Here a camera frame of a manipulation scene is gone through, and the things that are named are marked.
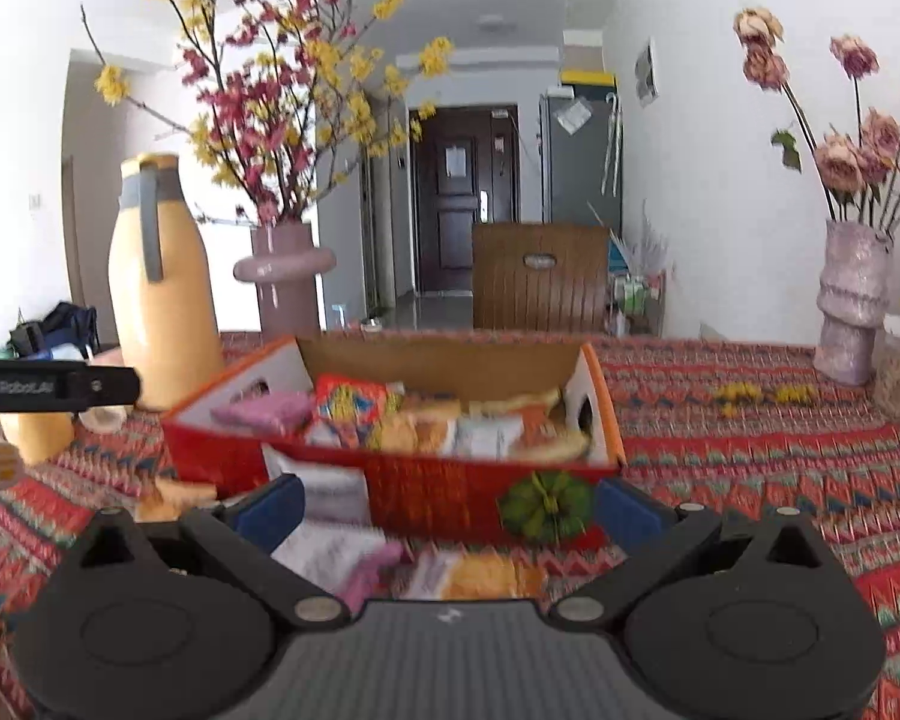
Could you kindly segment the orange cracker packet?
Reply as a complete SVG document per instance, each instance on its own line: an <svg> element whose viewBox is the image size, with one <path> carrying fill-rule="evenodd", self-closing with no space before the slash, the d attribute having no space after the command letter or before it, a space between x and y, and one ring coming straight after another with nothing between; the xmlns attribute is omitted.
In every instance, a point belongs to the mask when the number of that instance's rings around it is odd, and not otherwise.
<svg viewBox="0 0 900 720"><path fill-rule="evenodd" d="M368 447L382 454L448 457L457 440L457 418L397 411L372 429Z"/></svg>

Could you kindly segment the white printed snack packet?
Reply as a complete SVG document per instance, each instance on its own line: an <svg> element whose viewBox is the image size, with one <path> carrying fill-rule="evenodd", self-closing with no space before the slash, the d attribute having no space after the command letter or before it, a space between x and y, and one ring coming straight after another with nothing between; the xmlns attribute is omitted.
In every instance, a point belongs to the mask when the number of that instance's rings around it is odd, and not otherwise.
<svg viewBox="0 0 900 720"><path fill-rule="evenodd" d="M505 460L521 434L523 418L518 415L460 418L453 455L470 460Z"/></svg>

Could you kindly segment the white grey crumpled packet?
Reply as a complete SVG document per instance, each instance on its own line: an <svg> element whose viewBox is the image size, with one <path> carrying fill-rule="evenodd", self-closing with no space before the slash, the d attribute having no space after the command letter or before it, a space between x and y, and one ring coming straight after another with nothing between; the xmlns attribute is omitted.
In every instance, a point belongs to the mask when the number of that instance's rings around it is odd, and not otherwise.
<svg viewBox="0 0 900 720"><path fill-rule="evenodd" d="M388 548L375 528L304 520L271 557L325 592L339 595L366 559Z"/></svg>

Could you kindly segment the yellow ceramic mug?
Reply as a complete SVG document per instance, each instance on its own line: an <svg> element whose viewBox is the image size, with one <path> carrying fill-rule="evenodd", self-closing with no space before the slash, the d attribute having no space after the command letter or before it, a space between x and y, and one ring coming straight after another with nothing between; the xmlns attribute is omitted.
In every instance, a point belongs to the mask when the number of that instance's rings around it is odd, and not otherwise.
<svg viewBox="0 0 900 720"><path fill-rule="evenodd" d="M40 465L73 444L73 417L69 413L4 413L0 439L17 447L25 465Z"/></svg>

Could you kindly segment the white pouch near box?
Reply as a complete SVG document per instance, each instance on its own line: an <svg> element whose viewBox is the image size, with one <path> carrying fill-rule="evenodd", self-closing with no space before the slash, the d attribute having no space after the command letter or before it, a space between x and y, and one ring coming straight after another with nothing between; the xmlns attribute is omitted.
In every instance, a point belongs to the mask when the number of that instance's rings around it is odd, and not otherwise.
<svg viewBox="0 0 900 720"><path fill-rule="evenodd" d="M305 516L313 520L370 525L368 488L363 472L354 468L295 460L272 445L261 445L269 479L294 475L305 491Z"/></svg>

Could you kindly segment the dark bag on floor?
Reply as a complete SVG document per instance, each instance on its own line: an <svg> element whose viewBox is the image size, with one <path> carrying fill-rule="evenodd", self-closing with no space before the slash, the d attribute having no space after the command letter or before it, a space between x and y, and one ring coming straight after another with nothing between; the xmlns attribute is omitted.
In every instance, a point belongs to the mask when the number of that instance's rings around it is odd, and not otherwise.
<svg viewBox="0 0 900 720"><path fill-rule="evenodd" d="M43 319L19 323L9 335L9 346L19 358L41 359L53 349L74 346L82 359L89 359L100 351L97 309L58 302Z"/></svg>

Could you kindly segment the pink snack packet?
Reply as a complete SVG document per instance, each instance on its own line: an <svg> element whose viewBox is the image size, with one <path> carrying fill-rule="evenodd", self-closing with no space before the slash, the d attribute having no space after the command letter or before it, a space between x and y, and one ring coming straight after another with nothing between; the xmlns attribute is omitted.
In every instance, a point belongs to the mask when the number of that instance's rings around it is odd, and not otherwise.
<svg viewBox="0 0 900 720"><path fill-rule="evenodd" d="M260 434L290 436L312 416L313 397L305 392L271 392L216 406L211 418L221 426L246 427Z"/></svg>

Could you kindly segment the small pink packet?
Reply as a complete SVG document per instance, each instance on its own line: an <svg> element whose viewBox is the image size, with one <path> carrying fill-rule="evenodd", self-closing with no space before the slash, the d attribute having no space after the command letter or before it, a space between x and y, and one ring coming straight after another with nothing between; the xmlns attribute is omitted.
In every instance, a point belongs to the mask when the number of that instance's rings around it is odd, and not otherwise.
<svg viewBox="0 0 900 720"><path fill-rule="evenodd" d="M403 543L387 541L373 553L361 557L338 590L338 598L352 614L357 614L377 591L382 575L401 564L405 554Z"/></svg>

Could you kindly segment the red blue snack bag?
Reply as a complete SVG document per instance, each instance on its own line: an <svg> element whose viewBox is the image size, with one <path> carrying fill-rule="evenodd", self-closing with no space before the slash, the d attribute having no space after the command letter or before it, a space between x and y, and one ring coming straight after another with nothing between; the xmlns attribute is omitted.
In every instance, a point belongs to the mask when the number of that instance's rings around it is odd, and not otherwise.
<svg viewBox="0 0 900 720"><path fill-rule="evenodd" d="M385 415L390 392L383 383L322 374L315 383L313 421L329 427L348 449L357 449Z"/></svg>

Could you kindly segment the patterned red tablecloth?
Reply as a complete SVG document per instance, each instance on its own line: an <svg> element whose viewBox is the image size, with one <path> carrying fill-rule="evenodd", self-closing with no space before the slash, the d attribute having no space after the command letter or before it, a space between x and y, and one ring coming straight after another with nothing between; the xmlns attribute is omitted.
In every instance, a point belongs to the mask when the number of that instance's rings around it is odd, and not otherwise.
<svg viewBox="0 0 900 720"><path fill-rule="evenodd" d="M628 475L652 496L748 515L793 505L816 518L886 634L868 711L900 718L900 427L860 388L818 376L804 346L600 338L595 351ZM804 383L818 401L727 418L712 394L729 382ZM9 642L61 553L97 509L133 505L172 470L159 419L134 413L119 433L77 434L0 493L0 718L30 715Z"/></svg>

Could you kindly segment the red cardboard pumpkin box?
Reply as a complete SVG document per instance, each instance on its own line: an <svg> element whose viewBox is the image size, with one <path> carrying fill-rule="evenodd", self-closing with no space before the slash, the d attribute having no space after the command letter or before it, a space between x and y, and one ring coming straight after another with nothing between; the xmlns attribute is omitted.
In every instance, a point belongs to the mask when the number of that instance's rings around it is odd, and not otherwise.
<svg viewBox="0 0 900 720"><path fill-rule="evenodd" d="M548 466L526 460L464 460L375 450L315 447L298 437L260 436L215 421L214 410L258 383L303 392L334 374L357 382L399 382L464 405L559 390L557 416L589 434L587 453ZM362 473L370 520L386 532L458 543L598 550L598 481L626 463L613 400L593 344L548 333L325 333L273 341L211 379L162 418L178 476L221 496L266 483L263 450L304 463Z"/></svg>

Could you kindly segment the fallen yellow petals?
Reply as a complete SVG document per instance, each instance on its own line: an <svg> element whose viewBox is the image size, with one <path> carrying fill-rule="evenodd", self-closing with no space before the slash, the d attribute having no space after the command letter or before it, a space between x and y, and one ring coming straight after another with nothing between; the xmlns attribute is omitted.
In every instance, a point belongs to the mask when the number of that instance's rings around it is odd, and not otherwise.
<svg viewBox="0 0 900 720"><path fill-rule="evenodd" d="M818 390L804 383L766 388L756 382L729 382L715 388L712 399L720 406L720 413L729 418L748 406L813 406L818 401Z"/></svg>

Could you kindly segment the orange white chip packet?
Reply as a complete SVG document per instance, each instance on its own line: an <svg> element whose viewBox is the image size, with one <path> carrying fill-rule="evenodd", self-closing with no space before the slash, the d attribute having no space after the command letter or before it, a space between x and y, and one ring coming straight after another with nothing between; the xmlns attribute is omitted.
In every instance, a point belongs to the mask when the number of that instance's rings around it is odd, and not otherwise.
<svg viewBox="0 0 900 720"><path fill-rule="evenodd" d="M436 551L419 557L403 600L539 600L548 573L497 553Z"/></svg>

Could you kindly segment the yellow thermos jug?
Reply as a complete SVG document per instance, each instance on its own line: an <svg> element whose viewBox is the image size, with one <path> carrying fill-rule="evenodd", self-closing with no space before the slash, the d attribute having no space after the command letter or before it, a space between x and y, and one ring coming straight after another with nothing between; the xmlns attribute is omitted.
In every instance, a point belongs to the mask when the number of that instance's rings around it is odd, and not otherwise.
<svg viewBox="0 0 900 720"><path fill-rule="evenodd" d="M141 379L137 405L170 410L224 371L208 255L175 154L121 163L109 289L123 364Z"/></svg>

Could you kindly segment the brown wooden chair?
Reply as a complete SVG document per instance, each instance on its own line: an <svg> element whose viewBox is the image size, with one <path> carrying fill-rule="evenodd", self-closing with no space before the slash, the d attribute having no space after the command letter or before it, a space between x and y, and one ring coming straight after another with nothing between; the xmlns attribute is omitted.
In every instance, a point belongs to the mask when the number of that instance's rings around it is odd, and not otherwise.
<svg viewBox="0 0 900 720"><path fill-rule="evenodd" d="M564 223L473 227L473 327L600 333L610 231Z"/></svg>

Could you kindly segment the pink textured tall vase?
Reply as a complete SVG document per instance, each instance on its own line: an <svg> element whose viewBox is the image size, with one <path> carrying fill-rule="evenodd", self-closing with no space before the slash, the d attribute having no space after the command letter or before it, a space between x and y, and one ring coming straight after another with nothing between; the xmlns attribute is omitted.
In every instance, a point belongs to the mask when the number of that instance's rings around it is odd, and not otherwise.
<svg viewBox="0 0 900 720"><path fill-rule="evenodd" d="M873 372L877 330L888 309L893 241L855 221L830 221L816 305L823 314L814 367L850 387Z"/></svg>

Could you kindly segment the grey refrigerator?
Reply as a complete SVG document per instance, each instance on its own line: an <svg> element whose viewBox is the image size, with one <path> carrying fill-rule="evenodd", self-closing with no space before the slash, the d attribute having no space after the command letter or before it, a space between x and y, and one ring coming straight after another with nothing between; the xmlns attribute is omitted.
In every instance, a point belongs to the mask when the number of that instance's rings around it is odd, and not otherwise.
<svg viewBox="0 0 900 720"><path fill-rule="evenodd" d="M622 110L617 91L564 88L539 98L545 223L622 231Z"/></svg>

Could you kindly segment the dark brown door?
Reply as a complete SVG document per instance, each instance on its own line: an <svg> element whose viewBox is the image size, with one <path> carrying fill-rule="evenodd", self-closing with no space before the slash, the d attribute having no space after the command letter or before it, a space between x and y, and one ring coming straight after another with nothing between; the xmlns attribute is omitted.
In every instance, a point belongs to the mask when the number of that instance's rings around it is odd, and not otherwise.
<svg viewBox="0 0 900 720"><path fill-rule="evenodd" d="M416 289L473 286L473 227L518 218L517 110L439 107L411 149Z"/></svg>

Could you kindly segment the pink yellow blossom branches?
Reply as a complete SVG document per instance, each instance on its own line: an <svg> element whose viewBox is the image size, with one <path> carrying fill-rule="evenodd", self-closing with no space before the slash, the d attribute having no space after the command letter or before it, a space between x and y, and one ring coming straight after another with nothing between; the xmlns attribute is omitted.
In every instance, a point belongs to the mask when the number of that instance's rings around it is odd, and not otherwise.
<svg viewBox="0 0 900 720"><path fill-rule="evenodd" d="M261 227L300 220L341 185L351 174L341 148L380 158L420 140L432 104L382 125L372 101L394 103L416 76L447 73L455 50L437 36L400 68L367 44L404 0L377 0L368 11L356 0L160 2L180 28L180 82L198 104L183 135L215 184L247 195L237 213Z"/></svg>

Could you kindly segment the yellow box on fridge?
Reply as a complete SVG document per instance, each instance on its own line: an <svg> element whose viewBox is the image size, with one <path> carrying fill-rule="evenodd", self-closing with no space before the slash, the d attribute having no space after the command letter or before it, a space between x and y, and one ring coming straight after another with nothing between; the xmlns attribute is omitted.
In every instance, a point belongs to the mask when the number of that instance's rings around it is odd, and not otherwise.
<svg viewBox="0 0 900 720"><path fill-rule="evenodd" d="M617 85L616 75L607 71L566 68L566 70L559 72L559 78L560 82L566 86L603 86L603 88L609 88Z"/></svg>

